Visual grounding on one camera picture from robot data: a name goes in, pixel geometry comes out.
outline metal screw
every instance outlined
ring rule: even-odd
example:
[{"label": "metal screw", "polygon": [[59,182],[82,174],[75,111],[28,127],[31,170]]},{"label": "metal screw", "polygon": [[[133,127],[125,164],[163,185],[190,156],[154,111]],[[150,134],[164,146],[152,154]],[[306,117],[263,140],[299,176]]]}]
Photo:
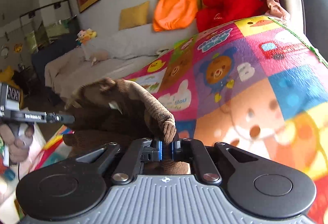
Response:
[{"label": "metal screw", "polygon": [[206,181],[213,182],[213,181],[217,181],[220,177],[217,174],[206,173],[206,174],[203,175],[203,178]]},{"label": "metal screw", "polygon": [[112,178],[114,181],[124,182],[129,179],[129,176],[125,173],[116,173]]}]

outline clothing tag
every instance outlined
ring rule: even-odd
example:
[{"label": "clothing tag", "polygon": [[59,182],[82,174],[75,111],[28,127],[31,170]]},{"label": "clothing tag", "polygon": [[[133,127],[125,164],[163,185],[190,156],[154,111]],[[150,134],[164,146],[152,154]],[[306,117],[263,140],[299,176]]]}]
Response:
[{"label": "clothing tag", "polygon": [[120,107],[118,106],[118,104],[116,103],[116,101],[111,101],[111,102],[108,103],[108,104],[109,104],[109,107],[110,107],[111,109],[116,109],[116,110],[120,111],[121,114],[122,114],[122,111],[121,111]]}]

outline camera lens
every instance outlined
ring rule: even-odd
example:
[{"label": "camera lens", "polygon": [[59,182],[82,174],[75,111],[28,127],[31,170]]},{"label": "camera lens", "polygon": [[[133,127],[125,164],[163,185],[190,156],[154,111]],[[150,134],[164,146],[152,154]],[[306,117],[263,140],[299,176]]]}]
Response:
[{"label": "camera lens", "polygon": [[8,90],[7,90],[7,97],[10,98],[11,97],[11,88],[8,86]]},{"label": "camera lens", "polygon": [[13,91],[11,92],[11,98],[15,100],[15,96],[16,96],[16,90],[13,88]]}]

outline floor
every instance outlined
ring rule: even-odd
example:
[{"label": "floor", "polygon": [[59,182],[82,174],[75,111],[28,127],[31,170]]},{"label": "floor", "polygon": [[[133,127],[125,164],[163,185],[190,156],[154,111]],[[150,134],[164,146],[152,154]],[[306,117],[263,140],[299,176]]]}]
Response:
[{"label": "floor", "polygon": [[[48,101],[48,96],[45,90],[41,90],[33,95],[26,97],[24,100],[24,106],[28,107],[28,109],[32,111],[59,113],[59,111],[63,110],[65,103],[62,102],[56,106],[53,106]],[[38,124],[38,125],[46,141],[48,141],[55,134],[55,132],[62,126],[62,124],[60,123]]]}]

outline yellow duck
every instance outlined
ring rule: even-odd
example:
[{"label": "yellow duck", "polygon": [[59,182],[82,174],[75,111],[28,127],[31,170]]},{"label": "yellow duck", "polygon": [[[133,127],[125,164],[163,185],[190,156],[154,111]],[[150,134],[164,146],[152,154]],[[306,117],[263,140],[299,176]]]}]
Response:
[{"label": "yellow duck", "polygon": [[166,62],[162,62],[162,60],[156,60],[153,63],[150,64],[150,66],[147,69],[147,72],[155,72],[159,69],[161,69]]}]

